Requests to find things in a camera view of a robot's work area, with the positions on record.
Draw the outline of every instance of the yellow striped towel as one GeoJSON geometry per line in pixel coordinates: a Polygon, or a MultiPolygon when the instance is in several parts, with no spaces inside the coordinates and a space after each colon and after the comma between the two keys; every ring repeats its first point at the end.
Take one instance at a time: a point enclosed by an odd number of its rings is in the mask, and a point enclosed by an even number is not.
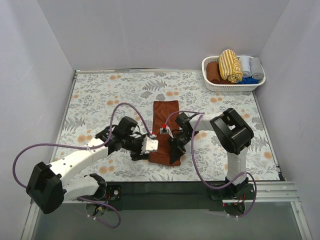
{"type": "Polygon", "coordinates": [[[219,70],[220,75],[224,80],[229,80],[235,84],[242,81],[244,76],[241,72],[239,59],[234,51],[228,49],[219,56],[219,70]]]}

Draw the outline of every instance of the folded towel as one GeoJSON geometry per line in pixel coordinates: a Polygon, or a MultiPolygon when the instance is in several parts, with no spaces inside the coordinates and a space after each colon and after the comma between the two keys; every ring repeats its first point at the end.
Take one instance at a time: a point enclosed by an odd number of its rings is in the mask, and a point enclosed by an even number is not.
{"type": "Polygon", "coordinates": [[[241,72],[244,78],[248,78],[251,76],[250,71],[250,58],[248,56],[241,56],[239,57],[240,65],[241,65],[241,72]]]}
{"type": "Polygon", "coordinates": [[[206,66],[206,79],[213,84],[233,84],[228,80],[222,79],[219,71],[219,64],[216,61],[210,62],[206,66]]]}
{"type": "Polygon", "coordinates": [[[253,79],[261,80],[265,77],[260,59],[258,57],[250,58],[250,70],[253,79]]]}
{"type": "Polygon", "coordinates": [[[242,80],[243,74],[239,59],[234,51],[228,49],[219,56],[219,69],[221,77],[229,80],[231,83],[237,83],[242,80]]]}
{"type": "MultiPolygon", "coordinates": [[[[156,134],[158,140],[157,152],[150,152],[149,162],[155,164],[162,164],[167,166],[180,166],[180,157],[176,158],[174,163],[170,163],[171,147],[168,141],[167,134],[160,134],[160,128],[162,128],[164,122],[168,116],[179,111],[179,102],[175,101],[154,101],[153,102],[153,126],[152,131],[156,134]]],[[[168,121],[168,125],[171,129],[179,129],[179,125],[175,119],[179,114],[174,114],[168,121]]]]}
{"type": "Polygon", "coordinates": [[[244,77],[242,81],[237,82],[236,84],[258,84],[259,80],[253,79],[252,77],[244,77]]]}

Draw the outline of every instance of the blue towel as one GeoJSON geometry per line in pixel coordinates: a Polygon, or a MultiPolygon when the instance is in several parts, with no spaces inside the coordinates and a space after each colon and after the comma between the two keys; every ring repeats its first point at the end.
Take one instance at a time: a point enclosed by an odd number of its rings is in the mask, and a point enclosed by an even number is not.
{"type": "Polygon", "coordinates": [[[236,84],[258,84],[259,80],[253,79],[252,77],[243,77],[242,81],[237,82],[236,84]]]}

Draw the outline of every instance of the rolled towel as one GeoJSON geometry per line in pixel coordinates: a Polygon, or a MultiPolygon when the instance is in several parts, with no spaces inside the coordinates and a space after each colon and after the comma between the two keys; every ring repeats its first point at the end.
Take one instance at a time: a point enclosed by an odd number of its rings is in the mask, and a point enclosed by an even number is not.
{"type": "Polygon", "coordinates": [[[243,74],[239,59],[234,51],[228,49],[219,56],[219,69],[221,77],[229,80],[231,83],[237,83],[242,80],[243,74]]]}
{"type": "Polygon", "coordinates": [[[250,70],[253,79],[261,80],[265,77],[260,59],[258,57],[250,58],[250,70]]]}
{"type": "Polygon", "coordinates": [[[240,65],[241,65],[241,72],[244,78],[248,78],[251,76],[250,71],[250,58],[248,56],[241,56],[239,57],[240,65]]]}
{"type": "Polygon", "coordinates": [[[259,80],[253,79],[252,77],[244,77],[242,81],[237,82],[236,84],[258,84],[259,80]]]}
{"type": "Polygon", "coordinates": [[[206,79],[213,84],[232,84],[228,80],[222,79],[219,71],[219,64],[215,61],[206,66],[206,79]]]}

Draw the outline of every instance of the metal frame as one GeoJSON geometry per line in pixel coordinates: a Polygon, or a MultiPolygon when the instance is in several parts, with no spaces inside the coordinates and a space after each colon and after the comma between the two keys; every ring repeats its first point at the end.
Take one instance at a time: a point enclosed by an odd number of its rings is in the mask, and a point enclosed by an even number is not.
{"type": "MultiPolygon", "coordinates": [[[[208,181],[212,186],[221,186],[225,184],[224,181],[208,181]]],[[[300,197],[294,182],[292,181],[259,181],[257,185],[256,202],[269,203],[269,202],[299,202],[300,197]]],[[[206,194],[207,187],[201,181],[190,182],[170,182],[170,181],[151,181],[151,182],[110,182],[109,187],[119,186],[122,198],[127,196],[154,196],[154,195],[170,195],[181,196],[181,201],[187,196],[183,195],[201,195],[206,194]]],[[[234,199],[223,199],[223,203],[234,203],[234,199]]],[[[247,196],[246,202],[253,201],[253,193],[247,196]]],[[[82,203],[81,201],[68,201],[67,203],[82,203]]]]}
{"type": "MultiPolygon", "coordinates": [[[[59,142],[59,138],[61,136],[62,133],[62,129],[63,129],[63,124],[65,122],[65,118],[68,112],[68,106],[72,97],[72,93],[74,90],[74,86],[76,83],[76,79],[78,74],[99,74],[99,73],[125,73],[125,72],[173,72],[173,71],[184,71],[184,72],[197,72],[198,70],[191,70],[191,69],[119,69],[119,70],[94,70],[94,71],[80,71],[80,70],[76,70],[75,71],[75,75],[73,78],[73,83],[72,83],[72,87],[71,87],[71,91],[69,94],[69,98],[68,101],[66,103],[66,107],[64,110],[64,114],[63,114],[63,119],[60,125],[60,129],[57,135],[57,139],[56,139],[56,143],[59,142]]],[[[275,161],[275,164],[277,167],[279,167],[279,163],[278,160],[276,158],[273,146],[271,144],[271,139],[270,136],[268,134],[267,128],[266,128],[266,124],[265,121],[263,119],[263,115],[261,113],[261,109],[258,103],[258,99],[257,96],[255,94],[255,92],[253,91],[253,96],[258,108],[258,112],[260,114],[261,120],[262,120],[262,124],[270,145],[270,149],[271,152],[273,154],[273,159],[275,161]]],[[[57,148],[54,149],[52,156],[51,156],[51,161],[53,161],[55,155],[56,155],[56,151],[57,148]]],[[[260,181],[257,182],[257,202],[291,202],[291,206],[292,206],[292,210],[297,222],[297,225],[299,227],[301,236],[303,240],[310,240],[312,239],[304,213],[302,211],[301,208],[301,202],[300,202],[300,198],[298,196],[297,190],[295,188],[295,185],[293,182],[289,182],[289,181],[260,181]]],[[[75,203],[74,201],[67,201],[65,202],[66,204],[68,203],[75,203]]],[[[22,236],[21,239],[22,240],[30,240],[32,238],[34,229],[35,229],[35,225],[36,225],[36,221],[37,221],[37,217],[38,217],[38,213],[39,213],[39,207],[31,201],[30,204],[30,209],[29,209],[29,213],[26,219],[26,223],[22,232],[22,236]]]]}
{"type": "Polygon", "coordinates": [[[301,202],[300,201],[292,201],[291,206],[292,206],[295,220],[296,220],[296,223],[298,224],[302,239],[303,240],[312,239],[304,212],[301,208],[301,202]]]}

